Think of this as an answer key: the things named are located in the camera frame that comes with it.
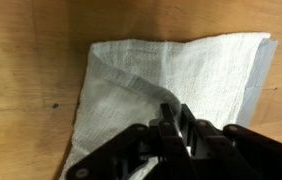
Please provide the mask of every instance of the wooden table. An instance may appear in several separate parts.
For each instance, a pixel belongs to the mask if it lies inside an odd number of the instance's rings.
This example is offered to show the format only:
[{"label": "wooden table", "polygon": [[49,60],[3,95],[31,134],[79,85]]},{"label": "wooden table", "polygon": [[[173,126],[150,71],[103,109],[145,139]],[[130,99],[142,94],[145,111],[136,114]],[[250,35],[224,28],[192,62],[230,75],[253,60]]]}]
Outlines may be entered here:
[{"label": "wooden table", "polygon": [[282,141],[282,0],[0,1],[0,180],[59,176],[91,43],[250,31],[279,41],[251,128]]}]

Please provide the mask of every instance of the white paper towel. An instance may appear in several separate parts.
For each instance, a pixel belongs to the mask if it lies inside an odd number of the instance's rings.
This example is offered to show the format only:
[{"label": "white paper towel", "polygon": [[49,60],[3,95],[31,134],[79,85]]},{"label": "white paper towel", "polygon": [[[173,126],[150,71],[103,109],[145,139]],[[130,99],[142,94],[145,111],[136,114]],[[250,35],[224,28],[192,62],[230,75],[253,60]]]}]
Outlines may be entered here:
[{"label": "white paper towel", "polygon": [[189,43],[125,40],[91,46],[66,170],[133,123],[186,103],[217,128],[238,121],[258,47],[268,33],[236,33]]}]

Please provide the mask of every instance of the wood grain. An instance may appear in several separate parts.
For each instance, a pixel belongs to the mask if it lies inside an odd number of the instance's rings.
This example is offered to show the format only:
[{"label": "wood grain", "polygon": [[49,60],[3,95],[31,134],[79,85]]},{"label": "wood grain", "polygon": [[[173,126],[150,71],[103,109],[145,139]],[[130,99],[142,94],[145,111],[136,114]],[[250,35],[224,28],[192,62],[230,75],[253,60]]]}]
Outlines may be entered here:
[{"label": "wood grain", "polygon": [[279,41],[251,129],[282,141],[282,1],[0,1],[0,179],[59,176],[91,43],[251,31]]}]

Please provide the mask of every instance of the paper towel fold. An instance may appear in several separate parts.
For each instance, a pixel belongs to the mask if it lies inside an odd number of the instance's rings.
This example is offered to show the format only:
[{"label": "paper towel fold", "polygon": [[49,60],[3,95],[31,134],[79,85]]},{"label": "paper towel fold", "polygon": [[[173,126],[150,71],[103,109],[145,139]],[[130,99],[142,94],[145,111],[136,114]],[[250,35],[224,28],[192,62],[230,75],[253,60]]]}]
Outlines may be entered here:
[{"label": "paper towel fold", "polygon": [[[236,33],[189,43],[93,44],[72,150],[60,179],[71,165],[129,125],[159,117],[161,103],[172,105],[175,113],[180,102],[186,103],[197,118],[218,128],[237,122],[246,126],[261,92],[251,89],[262,87],[276,48],[269,37]],[[250,117],[240,120],[243,115]],[[147,170],[134,177],[140,179]]]}]

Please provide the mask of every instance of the folded paper towel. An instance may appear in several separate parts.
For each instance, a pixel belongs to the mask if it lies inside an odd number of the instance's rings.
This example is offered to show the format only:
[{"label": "folded paper towel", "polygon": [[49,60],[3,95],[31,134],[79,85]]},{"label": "folded paper towel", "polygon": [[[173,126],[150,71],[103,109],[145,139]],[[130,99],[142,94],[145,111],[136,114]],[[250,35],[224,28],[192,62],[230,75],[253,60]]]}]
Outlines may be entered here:
[{"label": "folded paper towel", "polygon": [[[186,103],[217,128],[249,124],[277,43],[236,33],[189,43],[124,40],[91,46],[66,170],[133,123]],[[149,168],[134,176],[140,179]]]}]

